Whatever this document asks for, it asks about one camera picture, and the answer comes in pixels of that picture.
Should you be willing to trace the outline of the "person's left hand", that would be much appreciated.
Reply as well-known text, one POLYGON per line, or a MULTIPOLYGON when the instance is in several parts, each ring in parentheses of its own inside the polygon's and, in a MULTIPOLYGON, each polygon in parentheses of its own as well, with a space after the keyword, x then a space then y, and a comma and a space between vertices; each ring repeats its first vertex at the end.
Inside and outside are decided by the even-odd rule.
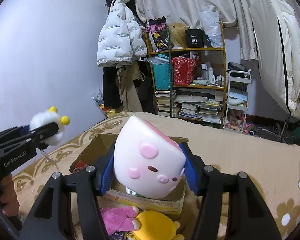
POLYGON ((14 182, 12 175, 7 175, 2 181, 2 195, 0 201, 4 205, 2 213, 8 217, 16 216, 19 212, 20 204, 17 199, 17 194, 14 190, 14 182))

